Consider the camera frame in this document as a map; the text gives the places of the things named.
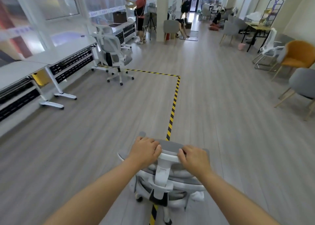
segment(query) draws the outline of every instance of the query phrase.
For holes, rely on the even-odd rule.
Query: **orange chair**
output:
[[[283,66],[293,68],[309,68],[315,63],[315,47],[301,40],[294,40],[286,44],[284,49],[281,51],[277,62],[270,69],[273,70],[277,64],[280,64],[280,68],[274,75],[273,79],[278,75]]]

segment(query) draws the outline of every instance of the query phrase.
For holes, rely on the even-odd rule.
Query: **person standing near door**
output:
[[[180,9],[180,19],[182,18],[183,14],[185,13],[185,18],[187,18],[187,13],[189,11],[189,3],[190,0],[183,0],[182,4],[181,4],[181,9]]]
[[[140,41],[137,44],[146,43],[146,36],[143,33],[143,22],[144,22],[144,8],[146,6],[147,0],[136,0],[135,2],[131,0],[126,0],[127,2],[132,3],[132,5],[126,5],[128,8],[135,8],[135,16],[136,16],[136,26],[137,26],[137,34],[140,38]]]

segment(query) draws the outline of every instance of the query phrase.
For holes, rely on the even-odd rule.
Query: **caster wheel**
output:
[[[138,199],[136,199],[136,201],[137,201],[138,203],[141,203],[141,202],[143,201],[143,197],[139,197]]]
[[[169,220],[168,223],[164,222],[166,225],[172,225],[172,220]]]

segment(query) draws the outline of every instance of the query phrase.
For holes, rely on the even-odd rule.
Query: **man in red shirt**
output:
[[[140,38],[140,41],[138,41],[137,44],[146,43],[146,36],[143,33],[143,22],[144,22],[144,8],[146,6],[147,0],[136,0],[135,2],[131,0],[126,0],[126,1],[132,3],[132,5],[126,5],[126,7],[136,8],[135,16],[136,16],[137,34]]]

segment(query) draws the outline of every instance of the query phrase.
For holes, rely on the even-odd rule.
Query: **tripod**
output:
[[[150,12],[150,18],[149,18],[149,21],[148,21],[148,24],[147,24],[146,31],[145,31],[144,35],[147,34],[147,30],[148,30],[149,25],[150,25],[150,28],[149,28],[149,39],[151,40],[151,28],[152,28],[152,25],[153,25],[153,28],[155,30],[155,33],[157,32],[156,29],[155,29],[153,18],[152,18],[152,12]]]

